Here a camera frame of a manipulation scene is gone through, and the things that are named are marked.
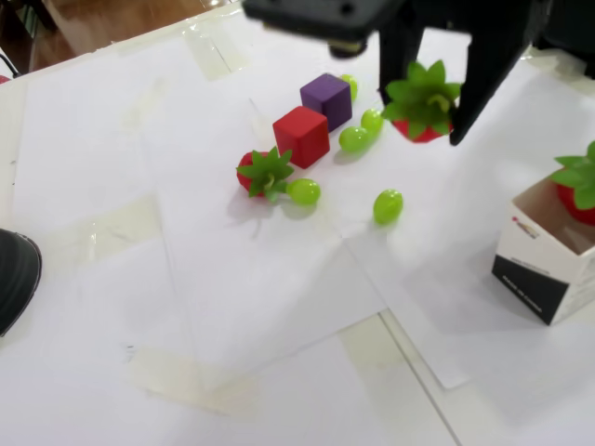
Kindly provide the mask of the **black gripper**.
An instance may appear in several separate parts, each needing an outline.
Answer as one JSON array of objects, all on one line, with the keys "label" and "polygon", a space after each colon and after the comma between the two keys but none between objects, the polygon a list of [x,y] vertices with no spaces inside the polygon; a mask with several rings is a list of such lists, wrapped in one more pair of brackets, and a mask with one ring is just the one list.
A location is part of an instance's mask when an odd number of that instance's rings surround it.
[{"label": "black gripper", "polygon": [[453,115],[450,143],[458,145],[547,20],[550,1],[407,1],[379,31],[379,88],[390,103],[389,83],[407,77],[427,28],[471,36],[467,73]]}]

